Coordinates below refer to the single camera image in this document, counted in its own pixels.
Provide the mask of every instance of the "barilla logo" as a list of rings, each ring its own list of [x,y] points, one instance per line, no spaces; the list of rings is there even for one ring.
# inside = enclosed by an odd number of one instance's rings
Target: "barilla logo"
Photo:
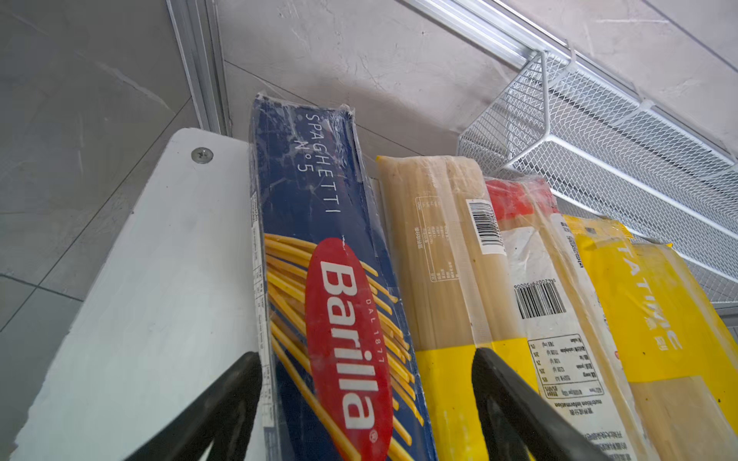
[[[385,460],[393,413],[382,328],[361,262],[339,238],[325,239],[313,251],[305,317],[320,404],[362,460]]]

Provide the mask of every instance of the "wire mesh rack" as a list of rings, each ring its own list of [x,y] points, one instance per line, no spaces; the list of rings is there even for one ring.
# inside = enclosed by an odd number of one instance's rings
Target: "wire mesh rack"
[[[579,213],[664,243],[713,303],[738,302],[738,172],[650,110],[545,52],[461,134],[487,176],[539,174]]]

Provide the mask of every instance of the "barilla box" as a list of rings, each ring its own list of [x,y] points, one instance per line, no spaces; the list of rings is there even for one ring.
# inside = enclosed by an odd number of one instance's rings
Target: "barilla box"
[[[353,111],[260,94],[251,135],[268,458],[436,460]]]

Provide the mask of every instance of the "plastic wrap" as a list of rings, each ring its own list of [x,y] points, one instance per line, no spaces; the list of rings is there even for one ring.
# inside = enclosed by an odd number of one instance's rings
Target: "plastic wrap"
[[[567,222],[661,458],[738,458],[738,346],[684,261],[617,221]]]
[[[656,460],[576,242],[540,177],[487,181],[537,385],[613,460]]]
[[[436,460],[353,112],[259,95],[252,141],[269,459]]]
[[[379,157],[387,238],[441,460],[488,460],[472,389],[477,346],[535,372],[484,178],[463,157]]]

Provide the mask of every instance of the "nutrition label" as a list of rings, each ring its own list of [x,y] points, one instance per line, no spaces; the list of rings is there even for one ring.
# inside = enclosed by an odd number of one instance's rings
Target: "nutrition label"
[[[602,383],[579,334],[528,341],[546,398],[603,395]]]
[[[456,264],[449,242],[449,228],[438,197],[415,197],[419,226],[415,228],[418,249],[425,253],[431,282],[457,280]]]
[[[272,353],[269,349],[269,326],[266,317],[266,293],[264,292],[264,275],[261,259],[261,226],[258,213],[256,193],[251,195],[251,250],[252,267],[254,269],[254,298],[256,300],[256,318],[259,341],[259,359],[261,360],[261,396],[259,405],[262,425],[265,428],[273,427],[274,400],[272,397]]]

